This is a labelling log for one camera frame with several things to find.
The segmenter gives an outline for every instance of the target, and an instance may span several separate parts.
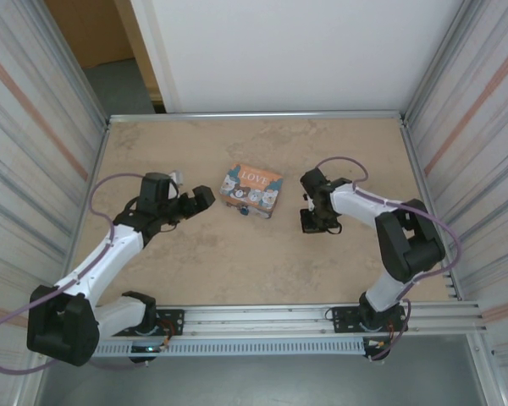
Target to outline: corrugated metal wall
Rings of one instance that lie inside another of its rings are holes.
[[[508,0],[474,6],[410,131],[434,206],[464,244],[457,278],[483,308],[508,382]]]
[[[0,1],[0,316],[64,271],[105,133],[72,61],[40,2]],[[1,365],[26,367],[26,322],[0,328]]]

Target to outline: white wall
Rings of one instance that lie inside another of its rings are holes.
[[[132,0],[169,112],[404,109],[461,0]]]

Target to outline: orange stripe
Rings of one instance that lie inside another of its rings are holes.
[[[8,90],[15,96],[19,104],[24,108],[24,110],[28,113],[28,115],[36,122],[38,127],[49,137],[51,142],[58,148],[58,150],[64,155],[66,161],[74,167],[75,171],[84,179],[88,179],[87,171],[81,166],[81,164],[75,159],[73,154],[68,151],[66,145],[60,140],[58,135],[51,128],[49,123],[45,120],[45,118],[41,115],[41,113],[37,110],[36,106],[30,101],[28,96],[19,88],[19,86],[14,82],[13,78],[8,74],[6,69],[0,63],[0,80]]]
[[[483,320],[486,322],[493,322],[506,318],[508,318],[508,303],[494,307],[483,313]]]
[[[434,154],[431,162],[425,167],[425,174],[429,175],[433,170],[433,167],[437,164],[439,159],[446,153],[450,145],[454,143],[459,134],[463,131],[463,129],[468,125],[468,123],[472,120],[472,118],[476,115],[480,107],[485,103],[489,96],[499,87],[500,83],[504,80],[504,78],[508,75],[508,57],[506,60],[500,65],[497,69],[491,80],[483,89],[482,94],[476,99],[476,101],[472,104],[472,106],[468,109],[465,115],[461,118],[456,127],[451,131],[448,138],[444,141],[442,146],[439,148],[436,154]]]
[[[9,311],[0,309],[0,318],[4,317],[5,315],[8,315]],[[13,319],[6,322],[6,324],[11,324],[12,326],[18,326],[18,327],[28,327],[28,320],[26,317],[23,317],[22,315],[17,315]]]

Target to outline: cartoon illustration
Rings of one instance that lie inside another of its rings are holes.
[[[230,196],[232,194],[233,189],[237,184],[240,184],[239,180],[239,171],[240,165],[237,165],[232,170],[228,172],[226,178],[224,179],[224,183],[220,187],[220,194]]]
[[[240,184],[237,184],[234,187],[233,191],[231,192],[231,197],[237,200],[246,201],[246,197],[248,196],[250,191],[251,188],[249,188],[248,186],[241,186]]]
[[[260,201],[263,197],[263,192],[259,189],[253,189],[248,194],[248,200],[250,200],[253,203],[257,203]]]
[[[277,200],[277,195],[279,194],[278,190],[271,190],[267,189],[265,192],[263,192],[262,201],[260,201],[261,207],[266,207],[270,209],[273,207],[274,202]]]
[[[258,203],[261,207],[271,209],[274,202],[277,201],[282,179],[272,181],[263,192],[262,200]]]

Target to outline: black mounting plate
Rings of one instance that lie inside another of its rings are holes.
[[[185,311],[182,309],[157,309],[156,310],[157,325],[147,334],[140,334],[135,331],[135,327],[124,329],[122,332],[115,334],[115,337],[131,337],[131,336],[143,336],[143,337],[166,337],[168,333],[158,323],[159,320],[167,320],[173,324],[175,336],[183,335],[183,326],[185,324]]]
[[[389,315],[386,325],[376,331],[369,331],[361,324],[358,306],[343,306],[331,308],[333,328],[335,332],[389,332],[388,325],[391,321],[395,332],[399,332],[405,320],[405,309],[396,306],[395,311]]]

